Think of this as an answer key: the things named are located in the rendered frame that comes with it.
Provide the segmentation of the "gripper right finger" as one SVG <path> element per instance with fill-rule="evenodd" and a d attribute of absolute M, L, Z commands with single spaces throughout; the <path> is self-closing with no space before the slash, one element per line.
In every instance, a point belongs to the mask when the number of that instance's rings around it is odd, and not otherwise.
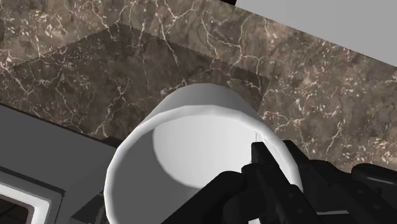
<path fill-rule="evenodd" d="M 323 224 L 397 224 L 397 171 L 361 163 L 344 172 L 309 159 L 293 141 L 284 144 L 298 165 L 303 194 Z"/>

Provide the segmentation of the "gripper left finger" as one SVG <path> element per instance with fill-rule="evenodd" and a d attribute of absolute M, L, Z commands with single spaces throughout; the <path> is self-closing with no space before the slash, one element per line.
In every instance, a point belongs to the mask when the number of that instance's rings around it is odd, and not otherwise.
<path fill-rule="evenodd" d="M 299 187 L 282 173 L 263 142 L 251 145 L 251 163 L 224 171 L 162 224 L 320 224 Z"/>

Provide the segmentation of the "grey kitchen cabinet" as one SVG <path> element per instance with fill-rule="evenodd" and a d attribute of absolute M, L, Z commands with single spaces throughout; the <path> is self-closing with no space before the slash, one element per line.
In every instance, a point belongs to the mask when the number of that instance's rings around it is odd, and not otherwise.
<path fill-rule="evenodd" d="M 103 224 L 106 169 L 120 143 L 0 104 L 0 224 Z"/>

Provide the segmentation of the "white cup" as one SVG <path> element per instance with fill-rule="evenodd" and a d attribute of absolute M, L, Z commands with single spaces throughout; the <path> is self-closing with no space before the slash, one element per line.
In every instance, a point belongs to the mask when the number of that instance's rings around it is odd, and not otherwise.
<path fill-rule="evenodd" d="M 161 224 L 219 173 L 250 163 L 255 141 L 302 185 L 286 145 L 239 94 L 210 83 L 174 91 L 115 152 L 104 185 L 109 223 Z"/>

